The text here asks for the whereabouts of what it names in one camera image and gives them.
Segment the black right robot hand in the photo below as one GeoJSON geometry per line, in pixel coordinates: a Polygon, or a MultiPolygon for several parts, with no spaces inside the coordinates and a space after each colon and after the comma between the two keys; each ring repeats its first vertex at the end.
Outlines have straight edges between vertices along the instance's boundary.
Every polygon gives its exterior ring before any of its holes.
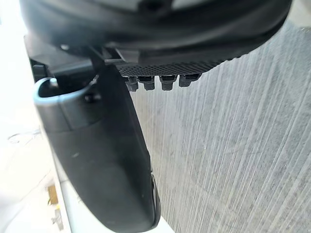
{"type": "Polygon", "coordinates": [[[161,205],[131,92],[188,87],[268,41],[290,0],[22,0],[34,104],[53,154],[116,233],[154,229],[161,205]]]}

